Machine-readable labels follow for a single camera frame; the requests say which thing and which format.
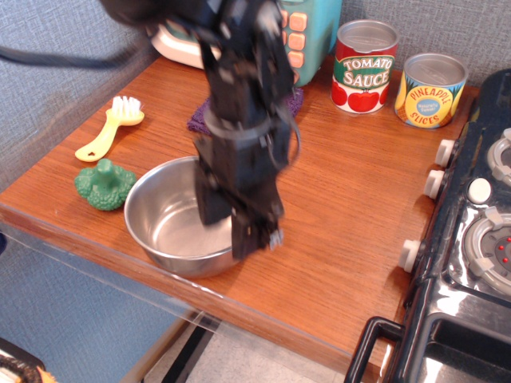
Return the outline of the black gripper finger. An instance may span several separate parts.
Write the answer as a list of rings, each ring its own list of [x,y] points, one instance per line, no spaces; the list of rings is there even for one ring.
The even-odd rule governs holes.
[[[195,192],[203,225],[213,225],[231,215],[232,207],[211,173],[195,171]]]
[[[279,227],[284,209],[278,195],[263,195],[262,199],[241,199],[232,196],[232,255],[245,259],[259,249],[283,244]]]

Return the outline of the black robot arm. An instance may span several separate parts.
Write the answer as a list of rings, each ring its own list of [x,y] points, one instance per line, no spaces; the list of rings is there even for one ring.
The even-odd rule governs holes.
[[[232,222],[232,253],[244,259],[279,243],[283,204],[277,175],[298,133],[287,107],[294,75],[275,1],[105,1],[116,22],[153,27],[172,22],[192,35],[210,96],[209,136],[195,142],[200,219]]]

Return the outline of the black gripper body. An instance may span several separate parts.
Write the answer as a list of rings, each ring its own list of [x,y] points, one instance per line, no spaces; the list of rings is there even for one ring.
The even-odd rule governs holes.
[[[291,123],[266,119],[246,130],[223,119],[205,121],[211,135],[195,141],[197,171],[211,173],[232,207],[232,196],[279,195],[278,174],[288,166]]]

